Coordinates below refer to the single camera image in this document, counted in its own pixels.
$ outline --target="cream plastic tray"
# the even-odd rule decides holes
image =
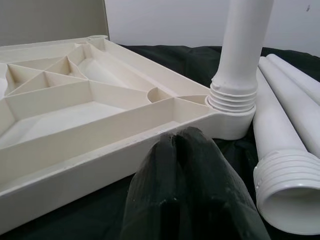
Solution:
[[[209,91],[104,37],[0,47],[0,234],[133,174],[163,132],[242,137]]]

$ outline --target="white cylinder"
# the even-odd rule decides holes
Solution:
[[[256,70],[274,0],[231,0],[221,59],[208,103],[217,110],[243,113],[253,108]]]
[[[262,73],[253,129],[259,163],[253,172],[256,205],[272,226],[320,234],[320,161],[307,152]]]
[[[277,55],[269,54],[266,58],[291,78],[313,101],[320,105],[320,82],[292,66]]]
[[[259,68],[308,151],[320,158],[320,106],[265,57]]]

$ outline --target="plastic tube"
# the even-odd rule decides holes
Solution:
[[[253,129],[259,163],[253,172],[256,205],[274,227],[320,234],[320,161],[307,152],[262,73]]]
[[[310,153],[320,158],[320,107],[265,57],[259,68]]]
[[[291,78],[313,101],[320,105],[320,82],[295,68],[277,55],[269,54],[266,58]]]
[[[255,105],[256,70],[274,0],[231,0],[219,68],[207,102],[243,113]]]

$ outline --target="dark green cloth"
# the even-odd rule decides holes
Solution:
[[[218,69],[221,47],[126,46],[126,48],[170,68],[202,85],[210,86]],[[276,54],[320,81],[320,58],[291,50],[264,48],[262,55]],[[243,179],[255,201],[253,168],[258,162],[252,127],[239,140],[215,141],[225,158]],[[0,236],[0,240],[117,240],[132,176],[106,186],[53,212]],[[298,236],[265,223],[272,240],[320,240],[320,236]]]

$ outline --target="threaded end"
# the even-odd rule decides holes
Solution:
[[[256,91],[246,95],[222,93],[219,91],[219,87],[212,82],[207,102],[210,106],[222,112],[243,113],[254,107],[256,94]]]
[[[320,234],[319,159],[299,149],[274,151],[253,172],[256,205],[272,226],[293,234]]]

